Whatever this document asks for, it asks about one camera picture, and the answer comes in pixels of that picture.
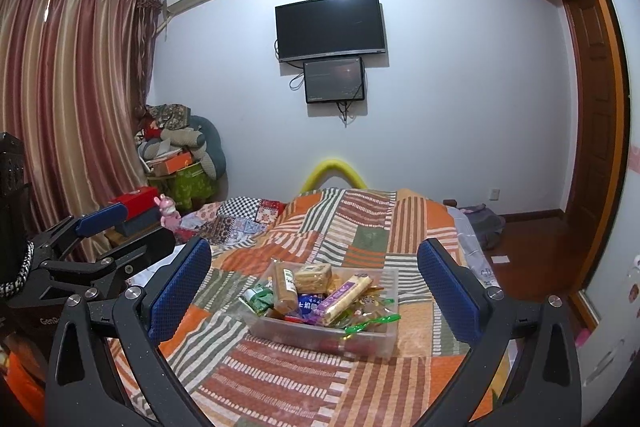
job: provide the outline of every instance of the gray bag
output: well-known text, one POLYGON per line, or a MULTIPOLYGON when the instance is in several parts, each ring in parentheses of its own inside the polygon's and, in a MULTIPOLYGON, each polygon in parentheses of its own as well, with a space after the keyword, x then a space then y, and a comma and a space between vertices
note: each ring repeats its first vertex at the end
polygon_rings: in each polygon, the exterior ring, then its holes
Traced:
POLYGON ((491 250, 500 244, 500 234, 506 221, 483 204, 460 208, 474 229, 483 250, 491 250))

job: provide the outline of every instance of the small monitor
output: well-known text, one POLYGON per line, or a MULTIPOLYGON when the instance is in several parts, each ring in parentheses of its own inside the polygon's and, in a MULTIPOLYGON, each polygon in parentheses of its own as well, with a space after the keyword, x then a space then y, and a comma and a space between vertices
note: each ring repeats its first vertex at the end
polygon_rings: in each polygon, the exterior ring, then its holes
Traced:
POLYGON ((310 60, 303 67, 306 103, 364 100, 361 57, 310 60))

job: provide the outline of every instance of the wooden door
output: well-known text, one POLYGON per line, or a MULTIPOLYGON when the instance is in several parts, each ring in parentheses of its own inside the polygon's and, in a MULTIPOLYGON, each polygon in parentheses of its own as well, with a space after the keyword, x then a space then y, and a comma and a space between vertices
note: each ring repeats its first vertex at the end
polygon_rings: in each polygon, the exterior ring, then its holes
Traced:
POLYGON ((598 0, 564 0, 578 73, 578 143, 567 222, 590 248, 610 189, 616 143, 616 86, 611 46, 598 0))

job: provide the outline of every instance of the television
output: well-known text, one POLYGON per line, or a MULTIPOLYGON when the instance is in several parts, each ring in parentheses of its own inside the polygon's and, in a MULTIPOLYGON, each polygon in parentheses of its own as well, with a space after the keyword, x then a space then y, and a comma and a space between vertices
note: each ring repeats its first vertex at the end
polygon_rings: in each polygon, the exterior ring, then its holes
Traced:
POLYGON ((386 52, 380 0, 312 0, 276 7, 278 60, 386 52))

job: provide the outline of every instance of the curtain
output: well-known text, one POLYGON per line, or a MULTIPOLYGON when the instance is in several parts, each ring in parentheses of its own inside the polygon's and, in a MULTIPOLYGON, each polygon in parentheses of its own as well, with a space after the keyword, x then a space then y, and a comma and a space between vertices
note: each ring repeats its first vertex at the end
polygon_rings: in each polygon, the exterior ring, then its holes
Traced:
MULTIPOLYGON (((144 182, 130 132, 136 0, 0 0, 0 130, 24 142, 40 230, 144 182)), ((85 242, 91 261, 104 236, 85 242)))
POLYGON ((138 0, 133 13, 133 36, 131 41, 131 101, 134 126, 145 116, 146 97, 151 86, 151 71, 154 64, 154 49, 161 0, 138 0))

